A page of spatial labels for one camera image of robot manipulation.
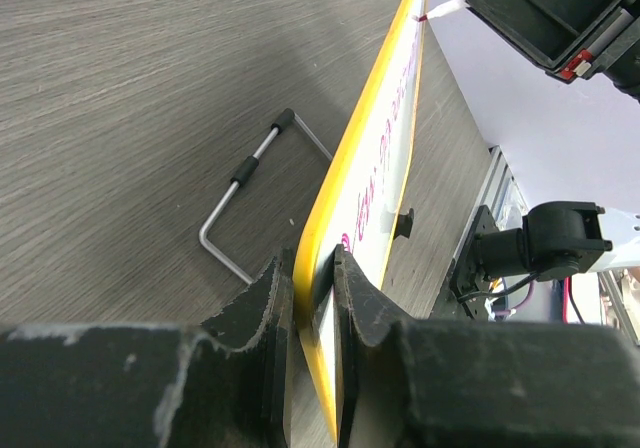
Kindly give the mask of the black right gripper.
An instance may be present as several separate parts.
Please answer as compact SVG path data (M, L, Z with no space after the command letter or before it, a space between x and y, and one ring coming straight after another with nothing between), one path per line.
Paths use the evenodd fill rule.
M639 0L465 0L529 62L565 84L604 75L639 100Z

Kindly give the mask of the yellow framed whiteboard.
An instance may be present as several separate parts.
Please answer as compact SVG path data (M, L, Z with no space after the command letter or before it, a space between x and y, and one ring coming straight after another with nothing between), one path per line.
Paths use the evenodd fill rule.
M330 436L337 435L334 248L380 287L411 165L427 0L401 0L298 245L294 320Z

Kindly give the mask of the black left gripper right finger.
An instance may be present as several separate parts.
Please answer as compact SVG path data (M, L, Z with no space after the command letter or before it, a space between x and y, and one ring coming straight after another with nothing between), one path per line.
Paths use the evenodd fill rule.
M342 447L635 447L639 350L597 325L410 316L333 255Z

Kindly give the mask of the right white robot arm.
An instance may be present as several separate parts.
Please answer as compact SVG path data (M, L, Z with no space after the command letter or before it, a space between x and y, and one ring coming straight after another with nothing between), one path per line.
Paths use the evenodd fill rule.
M521 56L564 84L604 74L639 97L639 0L450 0L428 19L466 9ZM448 272L449 296L471 319L482 307L536 282L627 268L639 262L639 217L593 202L553 201L499 230L475 212Z

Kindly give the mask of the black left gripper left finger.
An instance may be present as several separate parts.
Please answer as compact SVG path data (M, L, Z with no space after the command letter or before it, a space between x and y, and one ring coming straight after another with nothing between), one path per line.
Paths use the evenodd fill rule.
M215 316L1 329L5 447L286 447L293 256Z

